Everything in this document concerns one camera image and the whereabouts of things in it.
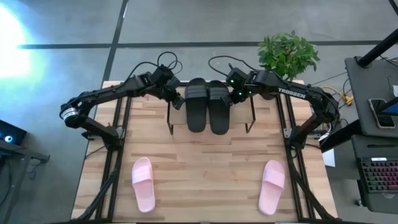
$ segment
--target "blue light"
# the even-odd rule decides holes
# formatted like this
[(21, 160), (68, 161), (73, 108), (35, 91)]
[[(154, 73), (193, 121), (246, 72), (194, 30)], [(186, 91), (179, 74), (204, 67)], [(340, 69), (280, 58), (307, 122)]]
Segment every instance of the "blue light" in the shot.
[(4, 140), (5, 140), (6, 142), (11, 142), (11, 141), (12, 141), (12, 137), (11, 137), (11, 136), (6, 136), (6, 137), (4, 138)]

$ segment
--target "keyboard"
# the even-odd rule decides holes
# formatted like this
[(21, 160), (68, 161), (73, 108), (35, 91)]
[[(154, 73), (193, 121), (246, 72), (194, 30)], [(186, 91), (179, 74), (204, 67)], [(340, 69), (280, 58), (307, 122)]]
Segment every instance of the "keyboard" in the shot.
[(398, 193), (398, 158), (360, 158), (359, 163), (368, 193)]

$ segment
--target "pink slipper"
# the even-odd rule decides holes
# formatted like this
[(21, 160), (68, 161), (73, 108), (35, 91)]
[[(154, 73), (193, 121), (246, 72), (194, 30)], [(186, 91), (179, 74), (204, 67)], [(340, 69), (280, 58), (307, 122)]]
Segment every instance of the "pink slipper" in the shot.
[(155, 209), (154, 179), (152, 164), (146, 157), (138, 159), (131, 172), (132, 187), (136, 192), (138, 209), (151, 212)]
[(264, 173), (262, 174), (262, 186), (259, 200), (260, 212), (265, 215), (273, 215), (284, 188), (284, 168), (278, 161), (268, 161), (264, 168)]

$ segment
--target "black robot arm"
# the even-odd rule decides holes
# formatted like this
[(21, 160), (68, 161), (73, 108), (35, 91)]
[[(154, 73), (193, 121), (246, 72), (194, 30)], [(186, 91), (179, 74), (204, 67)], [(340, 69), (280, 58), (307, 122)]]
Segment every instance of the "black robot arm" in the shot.
[(270, 100), (279, 93), (310, 102), (314, 114), (290, 132), (288, 144), (293, 149), (303, 149), (308, 134), (319, 125), (332, 123), (339, 117), (338, 102), (329, 93), (319, 87), (283, 80), (272, 71), (256, 70), (245, 74), (238, 68), (232, 68), (226, 81), (233, 87), (229, 96), (224, 98), (230, 105), (243, 102), (255, 94)]
[(88, 114), (92, 107), (125, 96), (140, 97), (150, 94), (171, 102), (173, 107), (179, 110), (184, 103), (184, 99), (176, 91), (179, 84), (180, 81), (172, 71), (161, 65), (153, 74), (146, 72), (138, 76), (134, 75), (120, 85), (81, 93), (61, 106), (60, 117), (70, 128), (86, 129), (88, 132), (83, 133), (84, 137), (100, 136), (107, 149), (116, 149), (121, 147), (119, 133), (115, 127), (103, 126), (91, 119)]

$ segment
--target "black slipper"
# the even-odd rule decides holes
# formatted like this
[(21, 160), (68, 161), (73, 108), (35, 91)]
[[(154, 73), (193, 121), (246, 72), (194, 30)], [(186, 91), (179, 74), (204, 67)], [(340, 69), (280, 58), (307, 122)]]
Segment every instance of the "black slipper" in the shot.
[(194, 78), (185, 88), (187, 124), (191, 132), (199, 133), (206, 128), (207, 83), (202, 78)]
[(213, 80), (208, 89), (211, 131), (215, 134), (225, 134), (229, 129), (229, 106), (222, 97), (229, 94), (228, 88), (222, 82)]

